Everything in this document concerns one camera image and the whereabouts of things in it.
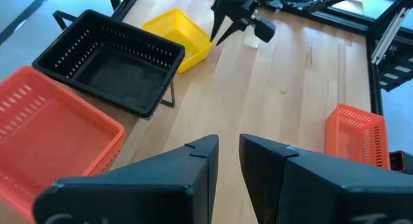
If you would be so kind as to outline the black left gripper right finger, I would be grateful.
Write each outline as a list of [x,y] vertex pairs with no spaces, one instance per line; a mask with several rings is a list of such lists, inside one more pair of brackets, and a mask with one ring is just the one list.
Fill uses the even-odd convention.
[[412,223],[412,176],[241,134],[259,223]]

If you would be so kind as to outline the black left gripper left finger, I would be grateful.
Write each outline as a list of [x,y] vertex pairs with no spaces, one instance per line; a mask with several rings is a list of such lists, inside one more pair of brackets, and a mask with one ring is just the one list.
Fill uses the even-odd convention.
[[212,134],[96,176],[61,178],[32,208],[36,223],[211,223],[219,138]]

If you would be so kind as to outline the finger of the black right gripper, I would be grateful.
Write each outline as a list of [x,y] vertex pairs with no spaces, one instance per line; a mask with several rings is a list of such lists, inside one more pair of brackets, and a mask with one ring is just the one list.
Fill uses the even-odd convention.
[[234,21],[229,28],[225,31],[225,33],[221,36],[221,38],[217,42],[217,46],[220,45],[226,38],[228,38],[231,34],[239,31],[244,32],[248,26],[248,21],[245,19],[240,19],[239,21]]
[[225,11],[222,8],[218,7],[212,7],[212,11],[214,12],[214,24],[212,27],[212,33],[210,36],[210,41],[213,41],[214,38],[216,37],[219,29],[221,28],[221,25],[225,19]]

